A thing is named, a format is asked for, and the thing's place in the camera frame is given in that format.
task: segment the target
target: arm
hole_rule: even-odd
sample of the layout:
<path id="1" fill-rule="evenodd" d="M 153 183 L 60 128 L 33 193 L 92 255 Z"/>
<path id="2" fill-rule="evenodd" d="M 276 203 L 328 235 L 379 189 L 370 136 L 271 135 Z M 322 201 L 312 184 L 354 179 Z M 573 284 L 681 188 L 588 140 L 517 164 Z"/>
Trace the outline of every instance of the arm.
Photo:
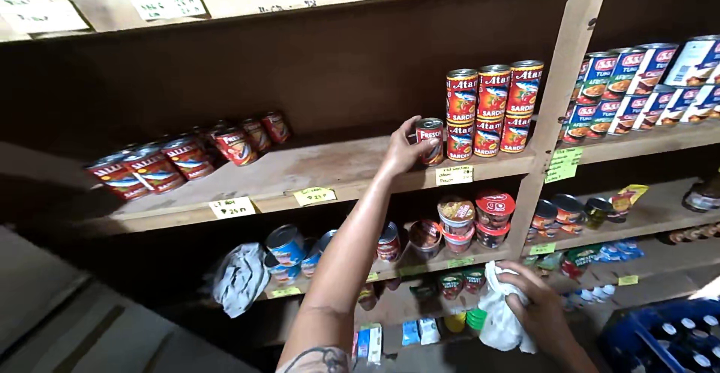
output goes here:
<path id="1" fill-rule="evenodd" d="M 392 179 L 411 168 L 419 155 L 440 143 L 436 138 L 415 145 L 408 143 L 407 135 L 419 119 L 412 117 L 392 133 L 377 174 L 330 240 L 292 324 L 278 366 L 316 346 L 337 346 L 350 353 L 355 304 L 383 230 Z"/>
<path id="2" fill-rule="evenodd" d="M 540 349 L 560 362 L 570 373 L 598 373 L 598 368 L 572 336 L 560 306 L 560 297 L 552 287 L 518 263 L 504 260 L 497 265 L 518 273 L 499 274 L 498 280 L 517 286 L 530 299 L 531 303 L 525 307 L 515 294 L 505 298 Z"/>

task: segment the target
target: can lid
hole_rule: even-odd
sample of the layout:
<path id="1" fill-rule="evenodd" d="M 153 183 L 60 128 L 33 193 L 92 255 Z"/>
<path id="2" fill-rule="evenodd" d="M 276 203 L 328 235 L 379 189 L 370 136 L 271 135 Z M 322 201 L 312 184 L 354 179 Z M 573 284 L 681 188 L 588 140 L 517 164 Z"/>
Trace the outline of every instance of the can lid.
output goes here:
<path id="1" fill-rule="evenodd" d="M 495 188 L 478 193 L 475 204 L 478 209 L 492 215 L 505 216 L 515 211 L 515 200 L 508 193 L 503 193 Z"/>

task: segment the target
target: tattoo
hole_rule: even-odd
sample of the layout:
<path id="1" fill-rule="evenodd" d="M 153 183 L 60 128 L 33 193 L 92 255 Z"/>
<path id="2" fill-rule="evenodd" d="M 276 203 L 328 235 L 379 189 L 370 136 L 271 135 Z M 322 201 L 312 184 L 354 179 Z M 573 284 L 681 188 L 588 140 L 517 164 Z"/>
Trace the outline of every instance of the tattoo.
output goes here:
<path id="1" fill-rule="evenodd" d="M 283 373 L 287 373 L 291 368 L 304 356 L 311 353 L 322 353 L 322 360 L 325 366 L 328 368 L 328 373 L 347 373 L 348 370 L 348 358 L 342 350 L 337 348 L 322 348 L 315 347 L 310 348 L 301 354 L 297 355 L 293 359 L 292 363 L 288 365 Z"/>

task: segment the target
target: white plastic bag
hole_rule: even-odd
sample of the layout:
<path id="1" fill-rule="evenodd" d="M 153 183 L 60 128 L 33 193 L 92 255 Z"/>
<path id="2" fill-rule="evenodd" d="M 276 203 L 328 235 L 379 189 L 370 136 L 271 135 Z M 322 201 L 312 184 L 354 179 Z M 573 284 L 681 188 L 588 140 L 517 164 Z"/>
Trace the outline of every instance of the white plastic bag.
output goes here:
<path id="1" fill-rule="evenodd" d="M 520 321 L 505 303 L 505 297 L 515 293 L 520 297 L 523 305 L 528 304 L 528 297 L 517 287 L 500 283 L 497 274 L 517 274 L 508 269 L 495 266 L 495 261 L 485 264 L 485 278 L 487 279 L 487 294 L 477 303 L 477 307 L 487 312 L 485 325 L 480 332 L 480 340 L 491 348 L 497 350 L 511 350 L 520 345 L 520 350 L 527 353 L 537 351 L 535 342 L 530 339 L 523 329 Z"/>

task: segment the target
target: shelf board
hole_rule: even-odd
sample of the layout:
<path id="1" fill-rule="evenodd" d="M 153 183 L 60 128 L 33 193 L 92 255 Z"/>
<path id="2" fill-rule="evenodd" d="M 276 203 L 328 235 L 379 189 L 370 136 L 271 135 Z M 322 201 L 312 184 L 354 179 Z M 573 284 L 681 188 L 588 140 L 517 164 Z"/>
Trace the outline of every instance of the shelf board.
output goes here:
<path id="1" fill-rule="evenodd" d="M 614 224 L 606 221 L 600 226 L 599 230 L 585 229 L 578 236 L 560 232 L 553 239 L 536 238 L 532 242 L 525 244 L 523 256 L 529 255 L 530 249 L 534 245 L 547 242 L 555 242 L 555 250 L 565 250 L 593 243 L 695 227 L 696 225 L 720 221 L 720 210 L 702 214 L 691 212 L 680 204 L 683 195 L 695 182 L 697 182 L 697 178 L 693 177 L 651 185 L 647 193 L 643 194 L 635 203 L 635 206 L 630 209 L 627 221 L 624 223 Z M 587 201 L 589 197 L 607 199 L 615 193 L 617 191 L 607 191 L 588 196 L 578 196 L 578 199 L 581 202 Z"/>

